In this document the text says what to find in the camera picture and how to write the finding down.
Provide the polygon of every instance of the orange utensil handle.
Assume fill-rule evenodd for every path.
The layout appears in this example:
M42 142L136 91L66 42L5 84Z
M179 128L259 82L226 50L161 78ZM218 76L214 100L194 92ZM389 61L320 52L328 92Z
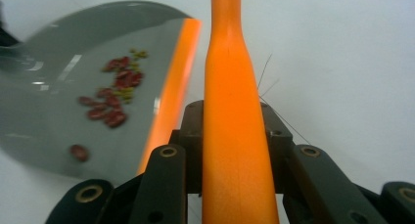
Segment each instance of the orange utensil handle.
M241 0L211 0L203 157L204 223L278 223Z

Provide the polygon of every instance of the white surface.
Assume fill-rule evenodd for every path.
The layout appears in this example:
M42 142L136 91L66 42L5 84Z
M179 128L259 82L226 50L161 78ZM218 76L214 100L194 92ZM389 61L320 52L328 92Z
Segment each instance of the white surface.
M25 40L64 15L119 0L1 1L7 28ZM203 21L188 102L202 99L209 0L151 1ZM243 0L257 79L272 54L259 92L276 83L264 99L353 182L375 192L387 181L415 183L414 1ZM304 140L296 135L296 142ZM42 223L76 183L4 155L0 176L0 223Z

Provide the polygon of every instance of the orange silicone utensil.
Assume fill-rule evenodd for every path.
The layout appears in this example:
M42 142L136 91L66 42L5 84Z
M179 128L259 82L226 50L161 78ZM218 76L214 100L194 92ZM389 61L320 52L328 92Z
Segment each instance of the orange silicone utensil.
M203 222L278 223L254 71L241 29L241 0L211 0L207 53Z

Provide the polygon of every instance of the orange spatula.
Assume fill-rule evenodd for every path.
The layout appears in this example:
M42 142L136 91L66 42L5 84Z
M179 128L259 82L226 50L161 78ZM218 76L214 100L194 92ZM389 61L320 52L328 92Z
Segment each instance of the orange spatula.
M241 29L241 0L211 0L206 63L203 222L278 223L254 71Z

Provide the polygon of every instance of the orange strip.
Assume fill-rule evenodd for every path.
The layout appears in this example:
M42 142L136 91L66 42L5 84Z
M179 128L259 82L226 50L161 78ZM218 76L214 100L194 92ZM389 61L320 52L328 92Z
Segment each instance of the orange strip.
M152 150L168 143L171 131L176 127L185 90L196 53L201 22L185 19L177 41L174 56L161 92L159 113L155 116L144 149L137 175L146 170Z
M203 222L279 223L241 0L211 0L207 53Z

